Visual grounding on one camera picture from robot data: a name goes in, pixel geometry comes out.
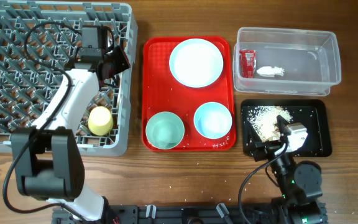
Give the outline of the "green bowl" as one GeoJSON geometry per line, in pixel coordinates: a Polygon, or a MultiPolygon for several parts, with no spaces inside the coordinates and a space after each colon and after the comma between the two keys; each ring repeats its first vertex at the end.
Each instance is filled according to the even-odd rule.
{"type": "Polygon", "coordinates": [[[145,127],[147,141],[157,149],[169,150],[178,146],[185,135],[185,125],[176,114],[163,111],[153,115],[145,127]]]}

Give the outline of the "white napkin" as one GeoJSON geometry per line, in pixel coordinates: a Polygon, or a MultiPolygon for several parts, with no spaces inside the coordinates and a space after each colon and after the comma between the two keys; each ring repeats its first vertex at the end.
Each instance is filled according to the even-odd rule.
{"type": "Polygon", "coordinates": [[[284,69],[281,67],[271,67],[271,66],[264,66],[260,67],[257,71],[257,74],[261,77],[273,78],[275,76],[284,76],[284,69]]]}

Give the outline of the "blue bowl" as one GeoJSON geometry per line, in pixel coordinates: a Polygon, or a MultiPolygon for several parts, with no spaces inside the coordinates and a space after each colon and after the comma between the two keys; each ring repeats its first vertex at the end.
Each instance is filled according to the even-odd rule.
{"type": "Polygon", "coordinates": [[[207,139],[224,137],[232,128],[232,115],[222,104],[207,102],[197,108],[193,117],[197,132],[207,139]]]}

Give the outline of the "light blue plate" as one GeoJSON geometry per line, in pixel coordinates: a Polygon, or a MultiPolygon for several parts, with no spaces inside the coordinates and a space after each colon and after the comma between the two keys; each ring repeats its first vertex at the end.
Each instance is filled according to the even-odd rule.
{"type": "Polygon", "coordinates": [[[188,39],[172,50],[168,66],[176,81],[190,88],[204,88],[222,74],[224,59],[220,50],[205,39],[188,39]]]}

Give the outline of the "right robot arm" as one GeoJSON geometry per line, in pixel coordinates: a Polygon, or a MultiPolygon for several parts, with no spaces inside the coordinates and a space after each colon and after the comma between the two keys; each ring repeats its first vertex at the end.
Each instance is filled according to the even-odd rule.
{"type": "Polygon", "coordinates": [[[263,142],[250,122],[245,122],[248,130],[249,146],[255,161],[266,162],[253,170],[242,182],[238,193],[239,213],[246,223],[242,204],[242,193],[246,183],[260,170],[271,168],[275,185],[282,196],[272,199],[272,221],[275,223],[327,223],[328,215],[325,204],[318,201],[323,195],[321,189],[321,167],[311,161],[295,162],[292,151],[299,149],[305,142],[308,133],[301,123],[287,122],[282,116],[277,116],[280,139],[263,142]]]}

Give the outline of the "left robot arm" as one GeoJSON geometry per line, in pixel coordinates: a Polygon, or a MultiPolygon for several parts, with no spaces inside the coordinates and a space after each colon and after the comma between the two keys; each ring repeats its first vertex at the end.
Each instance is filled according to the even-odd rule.
{"type": "Polygon", "coordinates": [[[84,26],[76,30],[81,47],[59,69],[64,76],[52,101],[28,128],[12,134],[12,156],[2,187],[5,206],[28,214],[59,206],[80,223],[119,223],[106,197],[85,185],[85,168],[75,141],[75,133],[90,101],[105,81],[130,68],[122,47],[114,44],[107,26],[84,26]],[[11,175],[16,176],[19,193],[48,204],[30,210],[14,207],[7,190],[11,175]]]}

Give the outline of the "yellow plastic cup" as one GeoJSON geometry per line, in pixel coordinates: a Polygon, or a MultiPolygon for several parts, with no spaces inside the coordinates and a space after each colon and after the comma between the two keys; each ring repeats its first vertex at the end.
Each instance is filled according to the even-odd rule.
{"type": "Polygon", "coordinates": [[[91,110],[88,119],[88,129],[97,136],[103,136],[112,130],[112,114],[109,109],[103,106],[91,110]]]}

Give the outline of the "food scraps and rice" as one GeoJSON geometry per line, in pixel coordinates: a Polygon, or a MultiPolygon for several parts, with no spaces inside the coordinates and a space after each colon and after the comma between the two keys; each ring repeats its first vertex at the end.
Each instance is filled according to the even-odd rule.
{"type": "Polygon", "coordinates": [[[293,119],[288,110],[281,106],[256,106],[248,112],[247,120],[252,125],[262,142],[280,139],[277,116],[289,122],[293,119]]]}

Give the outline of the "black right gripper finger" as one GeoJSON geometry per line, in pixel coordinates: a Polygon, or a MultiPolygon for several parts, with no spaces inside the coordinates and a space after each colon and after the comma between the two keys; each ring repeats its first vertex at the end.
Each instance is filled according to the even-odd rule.
{"type": "Polygon", "coordinates": [[[256,130],[253,128],[252,124],[247,120],[245,123],[245,130],[246,130],[246,146],[261,146],[262,140],[260,136],[257,134],[256,130]]]}
{"type": "Polygon", "coordinates": [[[281,115],[277,116],[277,126],[278,130],[280,132],[280,139],[284,139],[285,136],[288,135],[289,130],[287,128],[288,121],[284,119],[281,115]]]}

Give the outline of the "red ketchup sachet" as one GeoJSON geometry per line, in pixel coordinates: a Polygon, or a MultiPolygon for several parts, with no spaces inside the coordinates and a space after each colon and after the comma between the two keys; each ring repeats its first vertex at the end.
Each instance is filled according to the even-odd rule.
{"type": "Polygon", "coordinates": [[[256,68],[256,51],[242,49],[239,51],[241,61],[241,71],[243,78],[253,78],[256,68]]]}

